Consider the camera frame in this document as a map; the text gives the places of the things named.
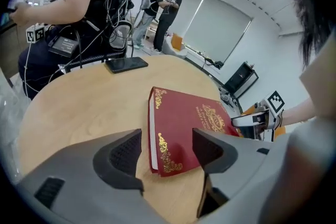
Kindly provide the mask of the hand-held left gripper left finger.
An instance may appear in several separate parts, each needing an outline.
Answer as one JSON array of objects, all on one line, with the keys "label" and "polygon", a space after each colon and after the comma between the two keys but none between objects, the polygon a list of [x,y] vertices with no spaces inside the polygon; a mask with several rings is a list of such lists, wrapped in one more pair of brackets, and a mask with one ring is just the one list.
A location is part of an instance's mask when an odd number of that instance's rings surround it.
[{"label": "hand-held left gripper left finger", "polygon": [[114,189],[137,190],[143,195],[142,180],[136,177],[142,153],[142,130],[134,129],[103,136],[106,145],[93,157],[93,169],[99,178]]}]

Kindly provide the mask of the grey floor equipment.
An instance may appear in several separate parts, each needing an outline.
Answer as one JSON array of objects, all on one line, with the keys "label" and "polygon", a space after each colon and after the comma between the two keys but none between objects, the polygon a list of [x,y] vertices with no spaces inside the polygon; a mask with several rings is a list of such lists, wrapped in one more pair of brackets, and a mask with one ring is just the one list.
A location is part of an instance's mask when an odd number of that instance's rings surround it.
[{"label": "grey floor equipment", "polygon": [[219,90],[219,94],[220,94],[220,99],[221,99],[226,105],[228,105],[229,107],[231,107],[231,109],[232,109],[233,111],[235,111],[235,103],[234,103],[233,98],[232,98],[232,96],[230,95],[230,93],[229,93],[226,89],[224,89],[224,88],[222,88],[222,87],[219,87],[218,90]]}]

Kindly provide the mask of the black box device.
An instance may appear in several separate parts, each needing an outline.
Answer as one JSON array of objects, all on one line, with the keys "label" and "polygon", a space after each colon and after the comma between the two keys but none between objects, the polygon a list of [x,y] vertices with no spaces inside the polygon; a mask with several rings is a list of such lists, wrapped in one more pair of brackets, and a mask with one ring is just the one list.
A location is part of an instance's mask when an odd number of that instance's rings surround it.
[{"label": "black box device", "polygon": [[55,37],[48,44],[48,51],[67,58],[71,58],[77,49],[79,42],[62,36]]}]

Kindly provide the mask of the oval wooden table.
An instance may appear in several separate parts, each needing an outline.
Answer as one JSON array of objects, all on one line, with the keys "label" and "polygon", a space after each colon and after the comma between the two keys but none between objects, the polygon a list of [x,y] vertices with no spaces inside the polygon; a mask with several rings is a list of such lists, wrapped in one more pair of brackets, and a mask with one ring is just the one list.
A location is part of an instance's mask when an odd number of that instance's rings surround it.
[{"label": "oval wooden table", "polygon": [[[106,64],[48,83],[23,117],[17,188],[51,224],[188,224],[197,221],[204,171],[160,177],[149,162],[148,102],[153,87],[221,101],[203,72],[174,56],[146,56],[145,68],[112,73]],[[137,190],[114,189],[95,173],[103,136],[141,129]]]}]

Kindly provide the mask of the grey roller blind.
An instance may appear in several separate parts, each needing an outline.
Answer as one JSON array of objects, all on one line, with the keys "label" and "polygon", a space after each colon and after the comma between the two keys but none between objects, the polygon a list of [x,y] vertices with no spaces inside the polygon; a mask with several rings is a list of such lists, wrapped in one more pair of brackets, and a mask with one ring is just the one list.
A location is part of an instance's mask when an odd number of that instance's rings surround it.
[{"label": "grey roller blind", "polygon": [[184,41],[213,61],[225,62],[251,18],[220,0],[203,0]]}]

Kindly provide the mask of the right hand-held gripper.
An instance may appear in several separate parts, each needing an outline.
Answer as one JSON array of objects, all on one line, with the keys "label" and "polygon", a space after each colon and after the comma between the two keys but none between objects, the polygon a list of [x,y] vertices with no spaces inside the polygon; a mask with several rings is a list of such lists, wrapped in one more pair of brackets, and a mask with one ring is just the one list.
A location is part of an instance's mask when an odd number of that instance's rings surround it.
[{"label": "right hand-held gripper", "polygon": [[272,128],[276,122],[278,123],[278,115],[283,110],[285,102],[279,93],[274,91],[252,106],[255,108],[265,106],[268,110],[231,118],[232,126],[257,126],[265,124],[267,122],[267,115],[272,114],[271,118],[268,119],[268,128]]}]

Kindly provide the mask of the red book with gold print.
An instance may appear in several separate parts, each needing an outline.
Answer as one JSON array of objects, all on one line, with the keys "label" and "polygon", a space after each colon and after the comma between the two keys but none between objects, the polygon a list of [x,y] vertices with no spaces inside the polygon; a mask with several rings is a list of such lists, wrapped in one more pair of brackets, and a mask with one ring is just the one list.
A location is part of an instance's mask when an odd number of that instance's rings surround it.
[{"label": "red book with gold print", "polygon": [[153,173],[170,177],[199,167],[193,129],[238,136],[222,103],[153,87],[148,102],[149,162]]}]

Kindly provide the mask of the person's right forearm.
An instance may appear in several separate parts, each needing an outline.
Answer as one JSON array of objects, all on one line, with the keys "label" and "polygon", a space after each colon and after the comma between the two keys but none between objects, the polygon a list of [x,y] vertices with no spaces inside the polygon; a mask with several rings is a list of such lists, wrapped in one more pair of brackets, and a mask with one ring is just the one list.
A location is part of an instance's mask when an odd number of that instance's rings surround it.
[{"label": "person's right forearm", "polygon": [[292,125],[305,122],[316,116],[315,107],[310,98],[301,102],[297,106],[286,109],[282,112],[280,126]]}]

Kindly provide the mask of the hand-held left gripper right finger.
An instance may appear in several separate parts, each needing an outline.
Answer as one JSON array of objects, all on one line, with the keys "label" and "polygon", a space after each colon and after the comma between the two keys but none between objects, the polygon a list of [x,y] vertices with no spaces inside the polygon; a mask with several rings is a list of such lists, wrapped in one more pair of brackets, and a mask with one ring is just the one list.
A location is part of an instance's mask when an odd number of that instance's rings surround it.
[{"label": "hand-held left gripper right finger", "polygon": [[192,149],[204,171],[204,183],[197,217],[206,216],[228,202],[223,192],[214,187],[210,175],[227,171],[238,159],[238,151],[209,131],[193,128]]}]

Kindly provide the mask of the black bag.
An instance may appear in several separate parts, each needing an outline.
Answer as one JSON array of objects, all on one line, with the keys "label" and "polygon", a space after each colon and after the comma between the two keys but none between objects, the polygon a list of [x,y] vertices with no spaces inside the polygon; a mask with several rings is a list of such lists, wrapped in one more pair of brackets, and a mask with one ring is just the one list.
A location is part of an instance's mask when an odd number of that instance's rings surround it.
[{"label": "black bag", "polygon": [[210,58],[204,58],[204,60],[205,60],[205,64],[207,66],[213,66],[213,67],[215,67],[217,69],[221,69],[223,67],[223,65],[224,65],[223,62],[221,62],[221,61],[213,61]]}]

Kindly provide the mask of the black cabled backpack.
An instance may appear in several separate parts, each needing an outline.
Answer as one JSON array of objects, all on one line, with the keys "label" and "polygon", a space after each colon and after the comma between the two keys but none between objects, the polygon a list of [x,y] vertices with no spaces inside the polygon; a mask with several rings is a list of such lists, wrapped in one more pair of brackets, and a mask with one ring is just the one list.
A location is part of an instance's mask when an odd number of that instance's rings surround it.
[{"label": "black cabled backpack", "polygon": [[133,23],[129,19],[129,11],[134,7],[131,0],[106,0],[107,25],[103,32],[104,41],[115,52],[127,50],[128,39],[133,31]]}]

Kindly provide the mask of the white beanbag seat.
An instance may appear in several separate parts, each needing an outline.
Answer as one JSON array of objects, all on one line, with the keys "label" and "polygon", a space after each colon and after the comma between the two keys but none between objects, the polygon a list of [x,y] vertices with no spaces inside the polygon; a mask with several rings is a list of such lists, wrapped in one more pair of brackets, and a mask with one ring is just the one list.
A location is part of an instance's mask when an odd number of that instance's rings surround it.
[{"label": "white beanbag seat", "polygon": [[185,59],[187,56],[187,49],[182,42],[182,50],[176,51],[171,44],[172,36],[166,36],[162,46],[162,53],[165,55],[176,56],[181,59]]}]

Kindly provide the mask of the black phone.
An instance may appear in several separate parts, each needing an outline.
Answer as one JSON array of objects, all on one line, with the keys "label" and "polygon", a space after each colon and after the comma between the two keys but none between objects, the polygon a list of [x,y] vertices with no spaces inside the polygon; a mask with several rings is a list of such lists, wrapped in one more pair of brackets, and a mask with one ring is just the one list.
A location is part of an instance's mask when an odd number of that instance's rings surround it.
[{"label": "black phone", "polygon": [[130,70],[145,68],[149,64],[140,57],[120,58],[106,61],[108,69],[112,73],[122,73]]}]

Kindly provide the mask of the orange square cushion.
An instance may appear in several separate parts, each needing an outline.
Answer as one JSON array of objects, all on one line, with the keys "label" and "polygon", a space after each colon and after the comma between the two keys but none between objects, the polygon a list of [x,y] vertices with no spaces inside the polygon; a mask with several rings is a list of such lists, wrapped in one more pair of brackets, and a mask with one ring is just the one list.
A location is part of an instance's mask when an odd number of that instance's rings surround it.
[{"label": "orange square cushion", "polygon": [[182,42],[183,42],[183,38],[177,35],[176,33],[174,33],[171,39],[171,44],[172,44],[173,49],[176,51],[181,51]]}]

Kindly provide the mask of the dark wooden counter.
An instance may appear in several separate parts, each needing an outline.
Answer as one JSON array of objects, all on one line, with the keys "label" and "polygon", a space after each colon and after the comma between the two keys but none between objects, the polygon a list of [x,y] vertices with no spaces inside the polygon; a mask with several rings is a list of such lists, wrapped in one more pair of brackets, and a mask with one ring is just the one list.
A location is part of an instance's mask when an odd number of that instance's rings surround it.
[{"label": "dark wooden counter", "polygon": [[26,29],[31,24],[17,26],[9,22],[0,28],[0,68],[6,79],[18,73],[18,57],[28,47]]}]

